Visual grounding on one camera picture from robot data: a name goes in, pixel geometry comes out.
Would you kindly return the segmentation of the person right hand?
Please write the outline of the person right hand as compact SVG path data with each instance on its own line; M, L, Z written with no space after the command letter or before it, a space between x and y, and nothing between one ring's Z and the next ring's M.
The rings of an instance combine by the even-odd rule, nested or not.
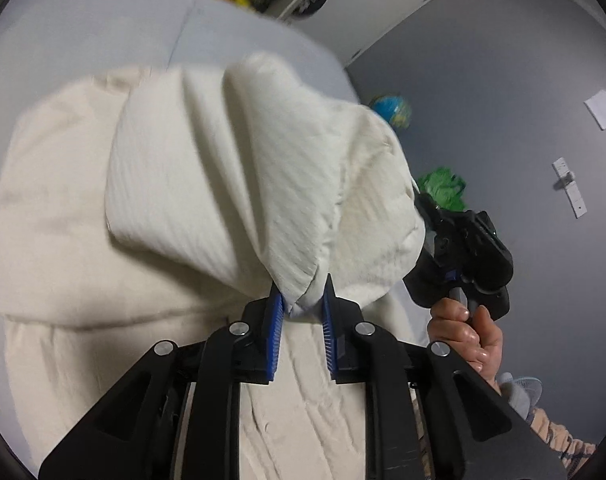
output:
M430 309L431 341L449 344L497 392L504 335L484 306L471 313L454 299L444 298Z

